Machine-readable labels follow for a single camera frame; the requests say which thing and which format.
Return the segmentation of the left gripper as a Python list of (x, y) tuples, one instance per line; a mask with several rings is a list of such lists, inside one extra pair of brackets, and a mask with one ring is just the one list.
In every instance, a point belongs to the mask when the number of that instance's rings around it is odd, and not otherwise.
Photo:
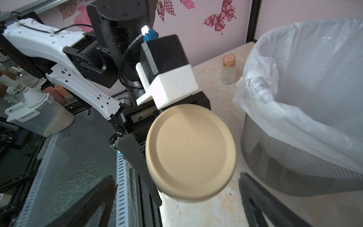
[(119, 111), (111, 115), (111, 120), (109, 120), (116, 131), (109, 139), (110, 145), (121, 153), (124, 159), (135, 169), (136, 173), (144, 181), (144, 185), (157, 207), (162, 205), (162, 200), (151, 178), (145, 155), (142, 153), (140, 146), (145, 145), (148, 130), (163, 111), (185, 104), (198, 105), (211, 110), (210, 100), (204, 92), (200, 91), (160, 110), (157, 109), (154, 101), (149, 101), (140, 106), (121, 103)]

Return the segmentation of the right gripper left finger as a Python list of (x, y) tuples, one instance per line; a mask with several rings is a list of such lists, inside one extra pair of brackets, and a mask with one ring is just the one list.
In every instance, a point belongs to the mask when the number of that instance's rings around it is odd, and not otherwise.
[(78, 202), (61, 216), (53, 220), (49, 227), (84, 227), (92, 216), (101, 211), (99, 227), (107, 227), (117, 192), (114, 178), (109, 175), (95, 185)]

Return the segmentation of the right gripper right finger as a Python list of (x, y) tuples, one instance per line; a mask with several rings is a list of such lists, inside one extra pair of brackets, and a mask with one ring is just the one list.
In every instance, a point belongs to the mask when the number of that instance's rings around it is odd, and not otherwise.
[(268, 219), (275, 227), (309, 227), (310, 224), (288, 209), (248, 173), (238, 180), (242, 205), (250, 227), (267, 227)]

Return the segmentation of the jar beige lid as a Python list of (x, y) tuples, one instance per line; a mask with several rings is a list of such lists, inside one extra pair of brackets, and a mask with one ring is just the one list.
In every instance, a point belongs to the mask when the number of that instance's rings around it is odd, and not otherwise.
[(177, 105), (152, 123), (146, 161), (159, 191), (181, 202), (201, 202), (228, 185), (236, 145), (228, 126), (211, 110)]

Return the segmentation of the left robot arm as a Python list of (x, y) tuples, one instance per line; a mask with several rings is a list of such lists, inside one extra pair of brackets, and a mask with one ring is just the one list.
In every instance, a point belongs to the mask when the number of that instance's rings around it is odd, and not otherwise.
[(62, 86), (97, 110), (115, 130), (110, 144), (162, 205), (141, 147), (154, 120), (179, 104), (210, 108), (177, 35), (152, 28), (162, 5), (152, 1), (94, 1), (92, 32), (56, 29), (11, 12), (1, 26), (1, 49), (37, 78)]

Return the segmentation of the grey mesh trash bin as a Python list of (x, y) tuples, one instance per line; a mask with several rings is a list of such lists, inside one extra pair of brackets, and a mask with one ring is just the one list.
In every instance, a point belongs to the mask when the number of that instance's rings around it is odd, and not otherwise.
[(362, 174), (267, 135), (248, 115), (241, 150), (252, 172), (285, 194), (311, 197), (363, 189)]

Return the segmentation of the small bottle with cork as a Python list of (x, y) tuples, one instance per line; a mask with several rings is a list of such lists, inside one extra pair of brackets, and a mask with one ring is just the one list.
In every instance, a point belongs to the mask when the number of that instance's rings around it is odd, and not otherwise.
[(221, 71), (221, 82), (224, 84), (232, 84), (236, 79), (236, 56), (234, 54), (226, 54), (223, 57), (223, 65)]

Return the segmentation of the white plastic trash bag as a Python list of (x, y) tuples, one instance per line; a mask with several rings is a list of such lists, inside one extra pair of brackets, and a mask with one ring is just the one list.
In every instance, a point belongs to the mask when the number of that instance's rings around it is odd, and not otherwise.
[(362, 19), (301, 22), (264, 33), (232, 102), (269, 136), (362, 173)]

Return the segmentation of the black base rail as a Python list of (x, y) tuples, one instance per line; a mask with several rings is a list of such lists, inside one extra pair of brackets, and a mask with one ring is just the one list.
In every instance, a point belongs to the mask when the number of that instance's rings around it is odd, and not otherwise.
[[(67, 109), (75, 115), (74, 122), (59, 132), (26, 227), (47, 226), (109, 175), (118, 184), (109, 226), (129, 226), (126, 166), (109, 144), (114, 133), (111, 124), (81, 104)], [(1, 218), (3, 226), (15, 226), (49, 137), (24, 129), (1, 128), (1, 140), (18, 146), (1, 146), (1, 193), (10, 195), (10, 201), (1, 206)]]

